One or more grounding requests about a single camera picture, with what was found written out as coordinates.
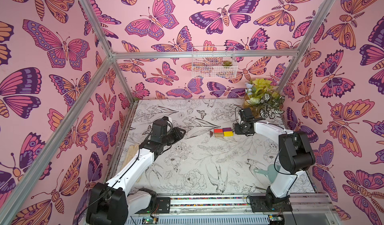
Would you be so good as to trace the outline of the yellow rectangular block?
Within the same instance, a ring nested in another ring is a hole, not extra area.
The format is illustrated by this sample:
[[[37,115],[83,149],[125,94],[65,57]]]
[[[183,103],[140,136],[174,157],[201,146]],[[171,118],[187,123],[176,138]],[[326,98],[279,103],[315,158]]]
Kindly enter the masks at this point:
[[[225,137],[232,137],[234,135],[232,131],[224,131],[223,134]]]

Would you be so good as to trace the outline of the brown wooden block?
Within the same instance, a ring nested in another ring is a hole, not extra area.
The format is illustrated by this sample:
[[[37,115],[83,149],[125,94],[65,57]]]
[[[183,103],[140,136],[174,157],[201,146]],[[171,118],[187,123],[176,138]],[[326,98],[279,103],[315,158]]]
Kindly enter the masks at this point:
[[[214,133],[215,137],[216,138],[222,138],[224,137],[224,134],[223,133]]]

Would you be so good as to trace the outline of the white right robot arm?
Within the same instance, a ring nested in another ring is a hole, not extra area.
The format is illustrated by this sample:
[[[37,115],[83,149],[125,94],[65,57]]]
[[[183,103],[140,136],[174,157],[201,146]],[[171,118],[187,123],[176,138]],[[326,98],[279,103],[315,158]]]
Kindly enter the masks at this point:
[[[258,134],[279,145],[276,160],[280,162],[280,167],[274,165],[277,176],[267,188],[265,206],[268,211],[280,210],[283,204],[289,204],[290,190],[297,178],[315,164],[308,135],[255,118],[250,108],[237,107],[235,115],[238,121],[234,124],[235,134]]]

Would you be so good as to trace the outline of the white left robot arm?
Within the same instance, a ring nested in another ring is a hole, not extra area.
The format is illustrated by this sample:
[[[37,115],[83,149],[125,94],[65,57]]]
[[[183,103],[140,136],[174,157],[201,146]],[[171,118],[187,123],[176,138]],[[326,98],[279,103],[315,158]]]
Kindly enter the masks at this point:
[[[172,145],[184,138],[186,130],[174,127],[170,117],[157,119],[139,145],[137,154],[106,183],[97,183],[84,209],[88,225],[124,225],[137,212],[156,210],[157,194],[149,189],[130,191],[140,176]]]

